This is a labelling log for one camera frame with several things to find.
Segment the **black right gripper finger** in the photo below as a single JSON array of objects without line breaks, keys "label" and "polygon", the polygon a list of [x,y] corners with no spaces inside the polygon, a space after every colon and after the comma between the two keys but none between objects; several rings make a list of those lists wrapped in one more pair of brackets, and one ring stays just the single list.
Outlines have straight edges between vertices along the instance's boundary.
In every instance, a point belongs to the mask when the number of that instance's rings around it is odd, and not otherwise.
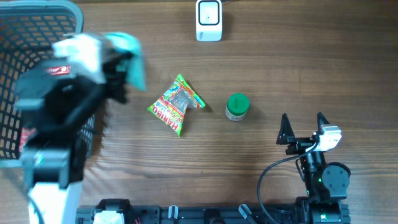
[{"label": "black right gripper finger", "polygon": [[281,118],[280,130],[277,136],[276,144],[288,145],[294,142],[295,142],[295,134],[293,132],[287,114],[284,113]]},{"label": "black right gripper finger", "polygon": [[324,115],[321,112],[318,112],[317,114],[317,133],[324,133],[323,128],[329,126],[329,121],[324,117]]}]

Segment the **mint green wipes pack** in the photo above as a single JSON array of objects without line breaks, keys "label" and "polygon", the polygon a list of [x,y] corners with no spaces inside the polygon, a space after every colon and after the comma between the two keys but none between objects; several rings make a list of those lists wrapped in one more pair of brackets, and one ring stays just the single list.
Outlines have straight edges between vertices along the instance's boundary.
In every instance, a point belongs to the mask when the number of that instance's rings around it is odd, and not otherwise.
[{"label": "mint green wipes pack", "polygon": [[144,56],[139,39],[125,32],[108,32],[105,37],[115,46],[117,53],[132,54],[130,59],[118,63],[116,71],[125,73],[125,81],[135,89],[146,91]]}]

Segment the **green lid small jar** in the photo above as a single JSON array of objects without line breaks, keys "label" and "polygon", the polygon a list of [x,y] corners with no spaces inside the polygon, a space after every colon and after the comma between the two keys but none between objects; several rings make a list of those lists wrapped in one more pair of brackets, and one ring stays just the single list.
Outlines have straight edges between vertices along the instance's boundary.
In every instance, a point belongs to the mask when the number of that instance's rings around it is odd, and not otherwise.
[{"label": "green lid small jar", "polygon": [[226,116],[232,121],[241,121],[245,118],[250,107],[248,97],[242,93],[232,94],[226,104]]}]

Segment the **green Haribo candy bag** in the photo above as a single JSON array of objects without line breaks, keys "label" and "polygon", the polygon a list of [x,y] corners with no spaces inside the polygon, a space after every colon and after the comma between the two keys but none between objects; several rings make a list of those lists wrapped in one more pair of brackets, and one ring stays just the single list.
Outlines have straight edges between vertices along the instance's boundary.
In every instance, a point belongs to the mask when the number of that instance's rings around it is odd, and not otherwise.
[{"label": "green Haribo candy bag", "polygon": [[204,108],[205,106],[205,102],[184,77],[178,74],[169,89],[147,110],[173,129],[180,137],[186,110]]}]

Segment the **red tissue pack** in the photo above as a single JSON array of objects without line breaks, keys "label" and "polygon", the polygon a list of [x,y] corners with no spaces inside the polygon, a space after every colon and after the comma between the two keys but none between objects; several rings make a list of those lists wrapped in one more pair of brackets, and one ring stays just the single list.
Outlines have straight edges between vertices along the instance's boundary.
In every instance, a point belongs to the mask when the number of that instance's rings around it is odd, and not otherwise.
[{"label": "red tissue pack", "polygon": [[19,144],[19,152],[23,151],[23,148],[25,146],[25,144],[27,143],[27,141],[29,140],[29,138],[34,135],[36,132],[35,128],[32,129],[28,129],[28,128],[22,128],[21,130],[21,137],[20,137],[20,144]]}]

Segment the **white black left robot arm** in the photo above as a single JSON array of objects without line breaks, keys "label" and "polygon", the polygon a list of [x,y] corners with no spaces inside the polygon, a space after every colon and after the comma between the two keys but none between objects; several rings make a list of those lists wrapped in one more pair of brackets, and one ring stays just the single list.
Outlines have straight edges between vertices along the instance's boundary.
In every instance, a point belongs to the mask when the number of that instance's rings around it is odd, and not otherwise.
[{"label": "white black left robot arm", "polygon": [[139,41],[123,32],[75,34],[50,47],[53,58],[16,83],[16,108],[33,130],[20,163],[31,223],[75,223],[90,145],[85,123],[106,100],[127,102],[125,86],[145,90]]}]

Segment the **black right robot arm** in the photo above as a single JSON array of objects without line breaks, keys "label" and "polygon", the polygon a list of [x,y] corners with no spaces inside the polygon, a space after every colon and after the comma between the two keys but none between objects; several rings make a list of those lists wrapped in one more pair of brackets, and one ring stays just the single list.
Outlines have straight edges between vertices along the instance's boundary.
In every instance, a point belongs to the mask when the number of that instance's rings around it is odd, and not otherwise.
[{"label": "black right robot arm", "polygon": [[296,137],[287,114],[282,115],[276,143],[286,145],[285,153],[296,157],[296,168],[307,190],[307,196],[294,203],[297,223],[350,222],[348,207],[340,202],[347,198],[351,171],[340,162],[325,160],[325,153],[341,138],[341,129],[322,113],[317,114],[317,131],[307,138]]}]

